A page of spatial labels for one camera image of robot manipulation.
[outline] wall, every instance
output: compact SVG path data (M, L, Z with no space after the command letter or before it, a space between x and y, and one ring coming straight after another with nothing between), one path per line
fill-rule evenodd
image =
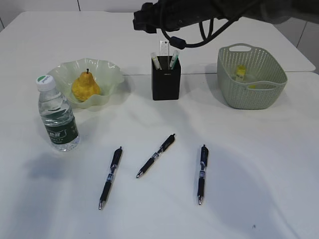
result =
M0 19L6 27L23 11L112 11L133 12L145 2L157 0L0 0ZM297 47L319 73L319 25L291 18L275 27Z

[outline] wavy glass bowl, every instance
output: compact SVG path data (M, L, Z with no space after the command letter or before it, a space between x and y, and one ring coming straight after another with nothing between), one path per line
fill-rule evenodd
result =
M100 95L92 95L84 102L74 97L71 91L72 83L80 77L81 73L89 68L96 83L101 89ZM124 81L120 68L109 61L84 58L77 61L62 63L51 70L48 75L54 77L56 87L61 91L73 106L88 108L90 106L104 105L116 87Z

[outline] pear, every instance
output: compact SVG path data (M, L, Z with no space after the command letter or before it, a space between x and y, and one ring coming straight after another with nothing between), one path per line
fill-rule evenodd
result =
M92 95L101 93L100 87L96 84L89 69L86 69L86 72L82 72L80 77L73 82L72 93L80 101L86 101Z

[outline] basket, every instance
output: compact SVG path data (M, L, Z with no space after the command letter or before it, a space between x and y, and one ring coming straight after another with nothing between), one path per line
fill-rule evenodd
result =
M231 51L234 46L246 46L250 50ZM238 65L246 67L246 83L235 81ZM268 108L287 83L284 70L268 51L244 43L219 49L217 77L226 102L231 107L246 110Z

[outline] cable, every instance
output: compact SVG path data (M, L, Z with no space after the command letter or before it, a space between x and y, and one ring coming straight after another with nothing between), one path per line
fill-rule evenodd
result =
M203 22L202 21L199 22L198 25L199 25L199 31L200 31L200 34L201 34L201 37L203 38L203 40L205 40L207 37L212 35L213 30L214 30L214 19L211 19L209 22L209 32L208 32L207 37L206 37L205 32L204 32Z
M222 25L214 34L208 36L205 40L199 43L195 44L187 44L185 40L177 38L177 37L170 37L167 32L164 29L164 22L163 22L163 13L164 9L166 6L167 0L162 0L162 6L160 8L160 13L159 13L159 25L160 29L165 36L165 38L170 42L170 44L174 47L177 47L179 49L184 49L185 47L187 48L196 48L200 47L203 45L206 45L208 42L212 41L215 39L219 34L221 34L224 30L226 30L232 23L237 21L246 11L248 11L251 7L253 7L255 4L259 3L262 0L255 0L249 3L245 8L243 8L241 11L239 11L237 14L235 14L232 18L230 18L224 25Z

